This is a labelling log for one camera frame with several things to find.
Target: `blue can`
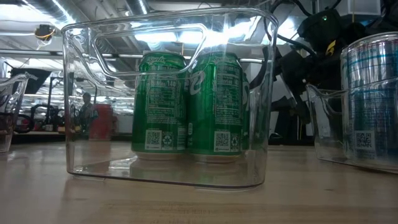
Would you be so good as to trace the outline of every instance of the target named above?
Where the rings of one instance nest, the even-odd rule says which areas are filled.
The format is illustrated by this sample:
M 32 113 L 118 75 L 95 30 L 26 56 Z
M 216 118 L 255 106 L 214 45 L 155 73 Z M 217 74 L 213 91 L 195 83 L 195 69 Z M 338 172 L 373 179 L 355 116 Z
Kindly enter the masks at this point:
M 343 133 L 350 159 L 398 169 L 398 32 L 372 35 L 341 53 Z

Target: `green soda can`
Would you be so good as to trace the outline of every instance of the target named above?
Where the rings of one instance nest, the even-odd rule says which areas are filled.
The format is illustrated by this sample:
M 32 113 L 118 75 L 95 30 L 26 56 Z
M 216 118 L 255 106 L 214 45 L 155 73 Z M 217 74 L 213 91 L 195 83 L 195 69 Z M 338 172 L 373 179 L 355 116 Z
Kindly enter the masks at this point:
M 250 86 L 246 73 L 243 74 L 242 84 L 242 105 L 243 105 L 243 125 L 242 125 L 242 150 L 249 149 L 249 129 L 250 129 Z
M 242 150 L 243 71 L 233 53 L 194 62 L 188 104 L 188 148 L 201 162 L 233 162 Z
M 179 54 L 150 52 L 139 71 L 178 71 L 185 65 Z M 176 159 L 185 151 L 188 84 L 185 74 L 172 72 L 137 79 L 132 150 L 141 159 Z

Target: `person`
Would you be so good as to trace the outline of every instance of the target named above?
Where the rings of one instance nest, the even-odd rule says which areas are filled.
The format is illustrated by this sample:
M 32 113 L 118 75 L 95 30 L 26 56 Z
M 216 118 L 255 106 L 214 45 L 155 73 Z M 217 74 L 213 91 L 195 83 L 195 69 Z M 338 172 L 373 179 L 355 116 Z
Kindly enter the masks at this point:
M 87 132 L 90 126 L 90 116 L 93 111 L 93 104 L 91 103 L 91 95 L 87 92 L 83 94 L 84 105 L 80 108 L 79 117 L 81 124 L 81 131 Z

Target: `wooden table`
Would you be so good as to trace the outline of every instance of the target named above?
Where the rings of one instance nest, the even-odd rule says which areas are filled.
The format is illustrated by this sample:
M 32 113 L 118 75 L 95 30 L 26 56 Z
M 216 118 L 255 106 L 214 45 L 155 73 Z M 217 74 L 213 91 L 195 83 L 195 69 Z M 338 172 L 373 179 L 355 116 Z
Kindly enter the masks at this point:
M 0 155 L 0 223 L 398 223 L 398 175 L 319 161 L 313 147 L 272 146 L 265 184 L 218 192 L 74 178 L 63 143 Z

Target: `barcode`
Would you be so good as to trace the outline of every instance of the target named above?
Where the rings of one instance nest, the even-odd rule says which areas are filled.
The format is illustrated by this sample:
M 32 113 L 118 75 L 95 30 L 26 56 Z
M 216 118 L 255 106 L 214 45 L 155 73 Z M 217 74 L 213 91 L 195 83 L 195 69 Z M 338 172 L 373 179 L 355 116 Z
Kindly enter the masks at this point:
M 178 129 L 178 138 L 177 138 L 177 150 L 185 149 L 185 140 L 187 138 L 187 129 L 179 128 Z
M 229 131 L 215 131 L 214 132 L 214 151 L 215 152 L 229 152 L 230 146 Z
M 162 131 L 160 130 L 146 130 L 145 149 L 160 150 L 162 145 L 160 141 L 161 136 L 162 136 Z
M 374 150 L 374 131 L 354 131 L 355 149 Z

